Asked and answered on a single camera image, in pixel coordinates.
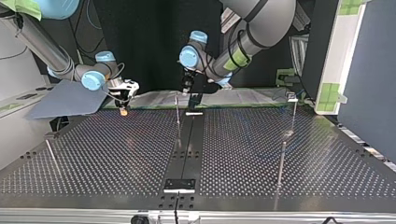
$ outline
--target black cable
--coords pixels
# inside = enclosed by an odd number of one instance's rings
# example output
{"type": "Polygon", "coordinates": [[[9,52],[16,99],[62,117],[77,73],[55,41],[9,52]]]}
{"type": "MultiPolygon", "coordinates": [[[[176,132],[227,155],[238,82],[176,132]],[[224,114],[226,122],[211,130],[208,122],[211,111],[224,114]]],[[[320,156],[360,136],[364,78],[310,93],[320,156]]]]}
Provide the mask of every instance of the black cable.
{"type": "MultiPolygon", "coordinates": [[[[233,26],[233,29],[230,32],[230,35],[228,36],[228,44],[227,44],[227,50],[228,50],[228,54],[230,56],[231,61],[233,62],[233,64],[235,64],[235,66],[237,66],[239,69],[245,68],[248,65],[245,66],[241,66],[239,63],[237,63],[235,61],[235,59],[233,58],[233,53],[231,51],[231,43],[232,43],[232,39],[233,39],[233,33],[235,32],[236,28],[238,27],[239,23],[241,22],[242,19],[239,19],[235,25],[233,26]]],[[[245,58],[247,59],[247,63],[250,63],[250,57],[248,57],[247,53],[245,52],[243,46],[242,46],[242,41],[241,41],[241,34],[244,33],[244,30],[240,30],[238,32],[237,38],[236,38],[236,42],[238,43],[238,47],[241,50],[242,54],[245,56],[245,58]]]]}
{"type": "Polygon", "coordinates": [[[247,52],[245,51],[244,47],[242,46],[241,34],[244,32],[245,32],[244,30],[238,31],[238,34],[236,36],[236,42],[238,43],[238,47],[241,50],[242,54],[247,59],[247,65],[244,66],[244,67],[246,67],[246,66],[248,66],[248,64],[250,63],[251,60],[250,60],[250,57],[248,56],[247,52]]]}
{"type": "MultiPolygon", "coordinates": [[[[291,56],[291,61],[292,61],[292,63],[293,63],[293,67],[297,68],[297,64],[296,64],[296,62],[294,61],[294,59],[293,59],[292,56],[291,56]]],[[[315,102],[314,102],[314,100],[312,99],[311,95],[309,95],[309,92],[306,90],[306,87],[305,87],[305,85],[304,85],[304,83],[303,83],[303,79],[301,78],[301,76],[300,76],[299,72],[297,71],[297,69],[296,69],[295,75],[300,79],[300,84],[301,84],[301,86],[303,87],[303,89],[305,90],[306,95],[309,97],[309,100],[312,102],[313,105],[316,105],[315,102]]]]}
{"type": "Polygon", "coordinates": [[[26,50],[27,50],[27,47],[25,47],[24,50],[22,52],[20,52],[20,53],[17,53],[15,55],[11,55],[11,56],[7,56],[7,57],[4,57],[4,58],[0,58],[0,60],[5,60],[5,59],[11,59],[11,58],[18,57],[18,56],[22,55],[24,52],[26,52],[26,50]]]}
{"type": "Polygon", "coordinates": [[[73,23],[71,22],[70,18],[68,18],[68,21],[69,21],[69,24],[70,24],[70,28],[72,29],[73,37],[74,37],[74,39],[75,39],[75,42],[76,42],[76,45],[77,45],[78,49],[79,49],[81,52],[85,53],[85,54],[89,54],[89,53],[94,53],[95,51],[97,51],[97,50],[99,49],[100,45],[102,44],[102,42],[105,40],[105,38],[102,37],[102,38],[99,40],[99,42],[96,44],[95,48],[92,49],[92,50],[86,50],[86,49],[84,49],[84,48],[78,43],[77,31],[78,31],[79,23],[80,23],[80,21],[81,21],[82,12],[84,11],[85,2],[86,2],[86,0],[83,0],[83,1],[82,1],[81,10],[80,10],[79,13],[78,13],[78,19],[77,19],[77,22],[76,22],[76,27],[73,28],[73,23]]]}
{"type": "Polygon", "coordinates": [[[315,101],[312,99],[312,97],[309,95],[308,91],[306,90],[303,80],[301,79],[300,75],[298,75],[298,73],[297,73],[296,76],[300,79],[300,83],[303,86],[303,89],[305,90],[306,95],[309,97],[309,100],[312,102],[313,105],[315,105],[315,101]]]}
{"type": "Polygon", "coordinates": [[[176,199],[176,205],[175,205],[175,223],[178,224],[178,215],[177,215],[177,204],[178,204],[178,194],[177,194],[177,199],[176,199]]]}
{"type": "Polygon", "coordinates": [[[322,224],[328,224],[330,223],[330,221],[333,221],[335,224],[342,224],[342,222],[338,222],[337,220],[335,220],[334,217],[327,217],[322,224]]]}

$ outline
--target metal rod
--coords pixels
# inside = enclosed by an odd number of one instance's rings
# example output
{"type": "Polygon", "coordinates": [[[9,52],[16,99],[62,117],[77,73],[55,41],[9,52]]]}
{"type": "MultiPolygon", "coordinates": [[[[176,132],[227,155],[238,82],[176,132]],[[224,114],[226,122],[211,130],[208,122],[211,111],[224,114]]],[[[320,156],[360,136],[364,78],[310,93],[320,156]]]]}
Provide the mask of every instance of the metal rod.
{"type": "Polygon", "coordinates": [[[46,143],[47,143],[47,147],[49,149],[50,156],[52,157],[53,160],[56,160],[55,155],[53,154],[53,151],[52,151],[52,146],[50,145],[50,140],[46,139],[46,143]]]}
{"type": "MultiPolygon", "coordinates": [[[[50,37],[40,26],[35,18],[22,14],[23,27],[18,34],[22,41],[34,52],[51,70],[55,72],[65,71],[70,67],[69,55],[50,37]]],[[[16,34],[19,31],[15,16],[0,18],[0,21],[16,34]]]]}
{"type": "Polygon", "coordinates": [[[279,174],[277,176],[277,186],[280,187],[282,185],[282,174],[283,174],[283,163],[285,160],[286,153],[286,142],[282,143],[282,151],[280,153],[280,164],[279,164],[279,174]]]}
{"type": "Polygon", "coordinates": [[[297,111],[297,102],[294,103],[293,119],[294,119],[294,116],[296,115],[296,111],[297,111]]]}
{"type": "Polygon", "coordinates": [[[176,105],[176,114],[177,114],[177,125],[180,126],[180,114],[178,113],[178,93],[175,95],[175,105],[176,105]]]}

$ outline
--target white panel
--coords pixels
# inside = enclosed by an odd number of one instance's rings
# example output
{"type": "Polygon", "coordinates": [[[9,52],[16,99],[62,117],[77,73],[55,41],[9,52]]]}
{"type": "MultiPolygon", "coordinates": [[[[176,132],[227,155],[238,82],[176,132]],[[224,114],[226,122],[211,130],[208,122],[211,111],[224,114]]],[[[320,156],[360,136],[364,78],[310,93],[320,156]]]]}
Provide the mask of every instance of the white panel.
{"type": "MultiPolygon", "coordinates": [[[[0,59],[18,54],[25,45],[0,22],[0,59]]],[[[45,85],[30,50],[11,59],[0,60],[0,101],[45,85]]]]}
{"type": "Polygon", "coordinates": [[[0,170],[38,146],[44,141],[44,134],[51,131],[48,119],[24,118],[33,106],[29,105],[0,119],[0,170]]]}

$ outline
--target green tape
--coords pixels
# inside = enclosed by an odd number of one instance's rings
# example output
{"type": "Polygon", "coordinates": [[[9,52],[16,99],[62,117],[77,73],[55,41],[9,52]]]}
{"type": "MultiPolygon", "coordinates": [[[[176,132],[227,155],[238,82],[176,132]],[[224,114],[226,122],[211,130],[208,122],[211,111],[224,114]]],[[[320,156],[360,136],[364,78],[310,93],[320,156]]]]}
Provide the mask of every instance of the green tape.
{"type": "Polygon", "coordinates": [[[338,15],[358,15],[362,0],[343,0],[338,15]]]}
{"type": "MultiPolygon", "coordinates": [[[[241,49],[238,49],[233,54],[233,60],[241,67],[248,65],[248,59],[245,57],[244,53],[242,53],[241,49]]],[[[236,64],[233,63],[233,60],[229,59],[226,64],[224,64],[223,68],[227,69],[228,71],[233,71],[238,68],[236,64]]]]}
{"type": "Polygon", "coordinates": [[[277,69],[276,71],[276,85],[277,86],[293,86],[292,83],[285,83],[283,80],[280,80],[280,76],[288,76],[288,77],[294,77],[294,68],[288,68],[288,69],[277,69]]]}
{"type": "Polygon", "coordinates": [[[0,112],[8,111],[17,107],[20,107],[23,104],[9,104],[9,105],[4,105],[0,107],[0,112]]]}
{"type": "Polygon", "coordinates": [[[338,83],[323,83],[319,96],[317,111],[333,112],[338,103],[338,83]]]}
{"type": "Polygon", "coordinates": [[[0,2],[15,12],[31,15],[41,21],[40,6],[34,0],[0,0],[0,2]]]}

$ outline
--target optical breadboard table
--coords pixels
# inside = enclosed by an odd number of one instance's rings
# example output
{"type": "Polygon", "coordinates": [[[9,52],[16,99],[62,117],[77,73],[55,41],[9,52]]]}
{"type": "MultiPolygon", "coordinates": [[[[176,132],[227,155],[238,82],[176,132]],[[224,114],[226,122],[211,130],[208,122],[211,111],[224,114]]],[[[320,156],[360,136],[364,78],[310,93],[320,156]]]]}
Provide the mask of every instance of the optical breadboard table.
{"type": "Polygon", "coordinates": [[[87,211],[396,213],[396,174],[310,108],[181,117],[177,124],[169,109],[76,118],[0,172],[0,223],[87,211]],[[170,179],[193,180],[194,192],[164,193],[170,179]]]}

